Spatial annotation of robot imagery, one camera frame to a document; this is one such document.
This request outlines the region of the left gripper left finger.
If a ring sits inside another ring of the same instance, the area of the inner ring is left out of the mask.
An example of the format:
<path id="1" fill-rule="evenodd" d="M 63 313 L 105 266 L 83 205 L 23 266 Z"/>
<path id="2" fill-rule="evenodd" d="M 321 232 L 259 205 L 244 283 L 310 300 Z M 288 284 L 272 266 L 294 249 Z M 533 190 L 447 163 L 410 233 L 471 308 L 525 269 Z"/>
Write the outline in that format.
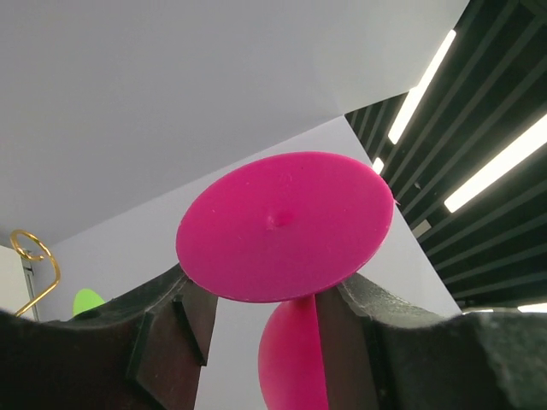
<path id="1" fill-rule="evenodd" d="M 179 266 L 67 321 L 1 315 L 4 409 L 192 409 L 217 298 Z"/>

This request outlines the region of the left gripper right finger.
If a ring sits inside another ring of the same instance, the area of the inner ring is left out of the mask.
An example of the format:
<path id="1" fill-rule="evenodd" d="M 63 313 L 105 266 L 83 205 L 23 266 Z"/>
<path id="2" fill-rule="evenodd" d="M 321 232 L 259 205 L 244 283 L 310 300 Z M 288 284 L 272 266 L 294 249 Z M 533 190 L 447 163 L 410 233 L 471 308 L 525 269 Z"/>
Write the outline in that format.
<path id="1" fill-rule="evenodd" d="M 446 319 L 353 275 L 315 298 L 332 409 L 543 409 L 546 317 Z"/>

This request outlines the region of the green wine glass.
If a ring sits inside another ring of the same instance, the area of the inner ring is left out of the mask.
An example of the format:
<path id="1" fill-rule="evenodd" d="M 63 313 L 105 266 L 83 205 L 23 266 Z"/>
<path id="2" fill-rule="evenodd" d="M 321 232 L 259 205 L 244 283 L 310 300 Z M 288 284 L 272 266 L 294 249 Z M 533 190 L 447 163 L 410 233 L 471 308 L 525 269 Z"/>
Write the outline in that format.
<path id="1" fill-rule="evenodd" d="M 94 290 L 78 290 L 73 301 L 73 316 L 97 308 L 105 303 L 105 300 Z"/>

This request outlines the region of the magenta wine glass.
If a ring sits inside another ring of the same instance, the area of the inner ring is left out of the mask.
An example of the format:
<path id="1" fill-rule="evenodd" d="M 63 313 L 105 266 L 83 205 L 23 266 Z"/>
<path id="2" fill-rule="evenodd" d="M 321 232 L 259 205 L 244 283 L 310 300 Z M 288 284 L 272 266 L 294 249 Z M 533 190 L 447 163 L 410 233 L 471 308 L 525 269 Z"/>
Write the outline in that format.
<path id="1" fill-rule="evenodd" d="M 371 167 L 316 151 L 240 167 L 185 212 L 175 248 L 186 275 L 225 299 L 275 304 L 258 351 L 268 408 L 327 408 L 315 298 L 376 254 L 393 212 Z"/>

